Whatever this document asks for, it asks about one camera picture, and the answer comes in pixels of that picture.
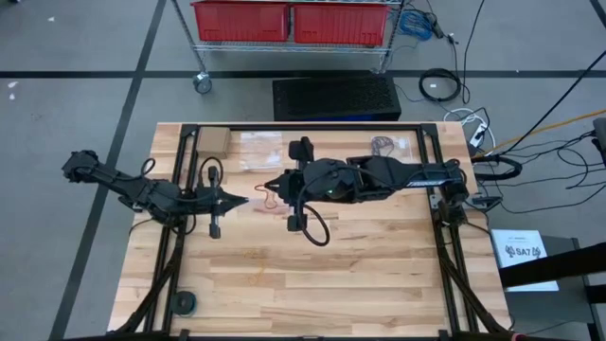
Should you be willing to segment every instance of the tan cable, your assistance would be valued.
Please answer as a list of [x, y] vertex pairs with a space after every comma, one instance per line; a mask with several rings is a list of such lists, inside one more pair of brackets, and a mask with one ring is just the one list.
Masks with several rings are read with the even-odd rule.
[[[593, 112], [593, 113], [589, 113], [589, 114], [581, 115], [581, 116], [579, 116], [579, 117], [570, 118], [570, 119], [565, 120], [565, 121], [563, 121], [563, 122], [559, 122], [559, 123], [550, 124], [550, 125], [548, 125], [548, 126], [546, 126], [546, 127], [542, 127], [541, 129], [537, 129], [536, 131], [534, 131], [534, 132], [530, 133], [528, 136], [531, 136], [531, 135], [534, 135], [534, 134], [538, 134], [538, 133], [542, 133], [542, 132], [546, 132], [546, 131], [551, 130], [551, 129], [556, 129], [556, 128], [559, 128], [559, 127], [564, 126], [564, 125], [566, 125], [566, 124], [570, 124], [570, 123], [572, 123], [572, 122], [578, 121], [578, 120], [580, 120], [580, 119], [585, 119], [585, 118], [588, 118], [588, 117], [594, 117], [594, 116], [598, 116], [598, 115], [605, 114], [605, 113], [606, 113], [606, 109], [602, 109], [602, 110], [595, 111], [595, 112]], [[484, 155], [486, 155], [487, 153], [490, 153], [490, 152], [492, 152], [492, 151], [496, 151], [496, 150], [498, 150], [498, 149], [502, 148], [503, 146], [507, 146], [507, 145], [508, 145], [508, 144], [510, 144], [510, 143], [517, 142], [517, 141], [518, 141], [518, 140], [520, 140], [521, 138], [522, 138], [522, 136], [518, 136], [518, 137], [514, 137], [514, 138], [512, 138], [512, 139], [509, 139], [509, 140], [507, 140], [507, 141], [505, 141], [505, 142], [503, 142], [503, 143], [500, 143], [499, 145], [497, 145], [497, 146], [496, 146], [496, 147], [494, 147], [494, 148], [491, 148], [491, 149], [489, 149], [489, 150], [487, 150], [487, 151], [485, 151], [485, 152], [483, 152], [483, 153], [481, 153], [481, 154], [479, 154], [479, 155], [476, 155], [476, 156], [472, 157], [472, 159], [474, 159], [474, 158], [478, 158], [478, 157], [480, 157], [480, 156], [484, 156]]]

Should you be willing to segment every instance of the red plastic crate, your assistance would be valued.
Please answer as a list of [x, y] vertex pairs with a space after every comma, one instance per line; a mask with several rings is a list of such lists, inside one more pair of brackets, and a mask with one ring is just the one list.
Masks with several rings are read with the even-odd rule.
[[384, 5], [294, 5], [294, 41], [382, 45], [387, 11]]
[[288, 38], [287, 4], [203, 1], [191, 5], [202, 41], [284, 42]]

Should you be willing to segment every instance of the small box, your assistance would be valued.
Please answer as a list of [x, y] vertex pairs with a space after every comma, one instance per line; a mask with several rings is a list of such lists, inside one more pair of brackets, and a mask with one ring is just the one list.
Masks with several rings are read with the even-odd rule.
[[229, 148], [229, 128], [224, 127], [202, 127], [198, 137], [196, 150], [201, 157], [214, 156], [219, 159], [227, 157]]

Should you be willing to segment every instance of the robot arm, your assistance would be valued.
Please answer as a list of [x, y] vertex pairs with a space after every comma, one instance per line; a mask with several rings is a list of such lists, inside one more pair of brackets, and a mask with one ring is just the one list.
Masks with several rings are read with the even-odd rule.
[[289, 155], [297, 161], [297, 169], [285, 170], [264, 186], [294, 207], [294, 214], [288, 218], [288, 230], [303, 231], [315, 245], [327, 245], [330, 236], [326, 227], [324, 242], [306, 233], [307, 216], [303, 214], [303, 207], [318, 216], [305, 205], [308, 202], [356, 204], [384, 200], [404, 188], [439, 187], [442, 200], [437, 205], [441, 216], [447, 217], [451, 224], [465, 220], [461, 204], [469, 192], [465, 186], [467, 177], [459, 168], [458, 160], [442, 164], [402, 164], [392, 157], [363, 156], [348, 158], [346, 162], [328, 158], [314, 161], [313, 145], [307, 137], [291, 142]]
[[187, 215], [210, 214], [213, 239], [221, 237], [218, 216], [248, 201], [223, 191], [215, 167], [208, 169], [210, 187], [198, 179], [198, 185], [191, 193], [183, 193], [179, 186], [167, 180], [148, 179], [143, 171], [141, 175], [131, 176], [110, 168], [99, 162], [93, 151], [73, 152], [62, 170], [70, 182], [97, 183], [118, 193], [120, 203], [135, 212], [147, 210], [160, 224], [176, 226]]

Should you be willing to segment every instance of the plastic bag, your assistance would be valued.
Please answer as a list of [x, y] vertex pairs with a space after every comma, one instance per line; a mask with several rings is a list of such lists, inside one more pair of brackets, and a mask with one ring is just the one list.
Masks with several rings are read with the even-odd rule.
[[408, 137], [374, 136], [370, 140], [370, 150], [373, 155], [393, 157], [402, 163], [414, 162]]
[[242, 170], [282, 168], [282, 133], [241, 133], [240, 139]]

